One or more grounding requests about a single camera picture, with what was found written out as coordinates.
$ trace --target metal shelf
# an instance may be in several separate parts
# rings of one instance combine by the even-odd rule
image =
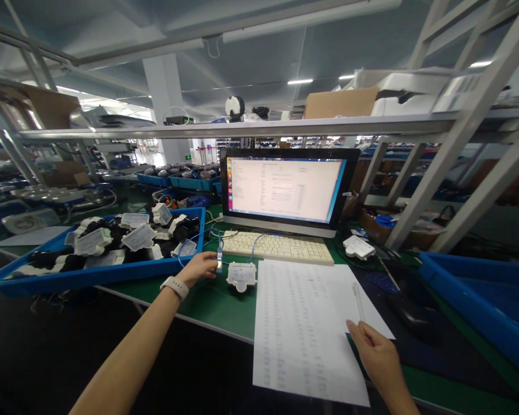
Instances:
[[[318,137],[321,135],[399,135],[399,141],[433,142],[428,134],[448,132],[458,112],[401,116],[361,116],[350,118],[266,121],[261,123],[186,124],[119,129],[25,130],[15,134],[22,139],[69,141],[74,139],[135,138],[240,138],[240,137]],[[519,109],[492,110],[485,121],[510,120],[507,131],[519,130]]]

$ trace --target workbench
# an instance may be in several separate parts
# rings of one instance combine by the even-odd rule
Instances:
[[[119,197],[128,196],[129,202],[150,201],[150,196],[118,186],[116,191]],[[126,202],[117,208],[103,209],[94,214],[107,215],[125,212]],[[214,217],[221,212],[221,206],[214,205],[208,209]],[[84,215],[74,218],[80,221]],[[214,225],[214,228],[225,231],[232,227],[230,224],[211,223],[206,228]],[[0,230],[0,240],[8,235]],[[325,243],[331,252],[335,263],[345,263],[335,250],[333,240],[326,239]],[[215,237],[204,250],[216,251],[218,242]],[[9,247],[2,248],[12,254],[23,255],[35,247]],[[241,262],[243,257],[224,255],[225,262]],[[256,267],[258,260],[253,259]],[[239,341],[249,344],[254,342],[255,325],[255,300],[256,289],[248,289],[244,294],[237,294],[231,290],[226,282],[227,267],[222,275],[215,280],[201,281],[190,291],[186,300],[181,304],[177,317],[202,327],[217,331]],[[149,278],[145,280],[125,281],[106,286],[99,286],[113,295],[132,301],[142,312],[142,306],[146,307],[154,301],[159,294],[159,286],[166,276]],[[452,321],[461,333],[474,345],[477,351],[492,364],[496,371],[519,395],[519,370],[505,359],[499,351],[489,344],[467,321],[455,310],[449,307],[436,293],[435,296],[441,305],[442,312]],[[403,365],[405,380],[416,401],[430,408],[441,408],[453,412],[465,414],[519,414],[519,402],[513,402],[500,396],[452,382],[440,376],[433,375],[418,369]]]

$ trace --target white watch strap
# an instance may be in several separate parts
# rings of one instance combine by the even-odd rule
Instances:
[[[175,277],[169,277],[166,279],[163,284],[160,285],[160,291],[163,290],[164,287],[169,287],[175,291],[180,297],[181,301],[183,301],[189,294],[189,288],[186,286],[186,284],[181,280],[177,280]]]

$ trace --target white keyboard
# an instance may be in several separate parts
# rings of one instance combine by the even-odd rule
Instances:
[[[318,265],[334,265],[327,246],[320,238],[263,235],[255,232],[225,231],[223,254],[250,256],[254,246],[254,258],[280,261],[305,262]]]

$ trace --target blue plastic tray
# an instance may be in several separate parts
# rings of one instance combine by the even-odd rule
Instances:
[[[179,188],[189,188],[192,190],[213,190],[213,185],[215,183],[221,182],[221,177],[216,177],[213,179],[187,179],[180,177],[179,175],[171,176],[171,185],[173,187]]]
[[[519,368],[519,264],[420,256],[421,276]]]
[[[200,232],[204,231],[206,210],[203,207],[178,209],[177,213],[184,213],[189,216],[198,215],[200,218]],[[113,217],[114,215],[104,216],[105,219],[112,219]],[[60,251],[67,248],[63,244],[65,235],[74,229],[75,228],[71,228],[65,231],[63,234],[55,237],[32,252]],[[196,250],[202,252],[204,235],[200,235],[196,243]],[[86,286],[110,284],[118,281],[168,276],[180,271],[179,261],[176,258],[168,258],[4,281],[3,279],[13,271],[18,269],[20,266],[27,264],[27,257],[29,254],[16,259],[14,262],[0,269],[0,292],[4,295],[10,297],[31,296],[50,292],[60,292],[67,289],[78,289]],[[192,257],[185,256],[181,258],[181,261],[186,264],[190,258]]]
[[[217,192],[217,196],[221,197],[221,181],[214,183],[213,188],[215,189],[215,192]]]
[[[166,178],[161,178],[159,176],[149,176],[142,173],[136,173],[138,181],[140,183],[146,183],[146,184],[153,184],[154,186],[159,187],[169,187],[171,184],[171,181],[169,180],[169,176]]]

